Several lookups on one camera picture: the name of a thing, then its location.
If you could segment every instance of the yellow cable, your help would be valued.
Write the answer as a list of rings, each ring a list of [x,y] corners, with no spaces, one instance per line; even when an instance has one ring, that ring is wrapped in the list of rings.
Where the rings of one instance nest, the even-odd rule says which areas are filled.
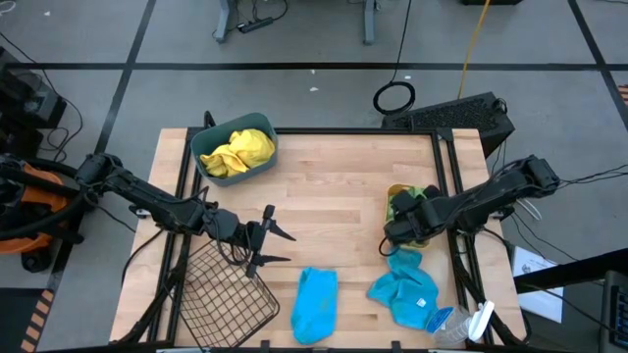
[[[480,28],[482,27],[482,22],[484,21],[484,16],[487,14],[489,10],[489,5],[491,4],[491,0],[487,0],[484,3],[484,8],[482,9],[482,15],[480,15],[480,20],[478,24],[475,26],[475,30],[473,31],[473,35],[471,36],[471,41],[469,42],[469,47],[467,48],[467,56],[464,58],[464,65],[462,66],[462,79],[460,80],[460,87],[458,88],[458,99],[462,97],[462,87],[464,86],[464,78],[467,75],[467,64],[469,63],[469,57],[471,56],[471,50],[475,45],[475,39],[478,37],[478,33],[480,32]]]

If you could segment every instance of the teal plastic bin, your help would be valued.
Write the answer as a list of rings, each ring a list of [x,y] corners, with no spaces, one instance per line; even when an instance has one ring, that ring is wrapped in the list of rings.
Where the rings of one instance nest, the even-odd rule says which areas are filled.
[[[241,131],[246,128],[256,128],[264,133],[275,143],[275,153],[271,156],[271,159],[263,165],[251,168],[248,171],[238,174],[237,176],[231,176],[226,178],[219,178],[210,176],[205,170],[205,166],[200,161],[200,155],[210,155],[214,150],[223,144],[229,143],[229,137],[234,131]],[[243,117],[233,119],[230,122],[220,124],[207,128],[199,132],[192,138],[190,143],[192,155],[196,162],[196,168],[202,176],[207,177],[210,181],[218,186],[229,186],[235,183],[241,182],[250,177],[257,176],[258,174],[268,171],[277,164],[277,151],[279,149],[279,139],[275,130],[271,126],[264,115],[259,113],[247,114]]]

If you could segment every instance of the bottle cap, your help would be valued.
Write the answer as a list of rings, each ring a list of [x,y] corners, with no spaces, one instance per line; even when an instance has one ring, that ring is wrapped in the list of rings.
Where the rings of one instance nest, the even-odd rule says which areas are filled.
[[[473,314],[471,324],[469,325],[469,339],[477,341],[482,337],[482,333],[487,329],[489,319],[495,309],[495,303],[487,300],[484,304],[479,305],[480,310]]]

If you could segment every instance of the yellow cloth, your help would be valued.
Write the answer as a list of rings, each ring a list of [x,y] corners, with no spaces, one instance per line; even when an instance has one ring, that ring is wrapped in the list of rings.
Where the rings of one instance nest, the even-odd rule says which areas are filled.
[[[264,132],[248,128],[234,131],[229,144],[218,146],[210,156],[200,155],[207,173],[214,177],[233,177],[262,165],[275,152],[275,144]]]

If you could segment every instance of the plastic water bottle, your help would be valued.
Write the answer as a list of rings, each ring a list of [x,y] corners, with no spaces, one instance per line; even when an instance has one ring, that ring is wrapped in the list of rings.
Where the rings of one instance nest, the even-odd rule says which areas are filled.
[[[477,341],[487,328],[495,303],[487,301],[470,315],[461,307],[440,309],[428,322],[427,331],[439,347],[450,347],[469,338]]]

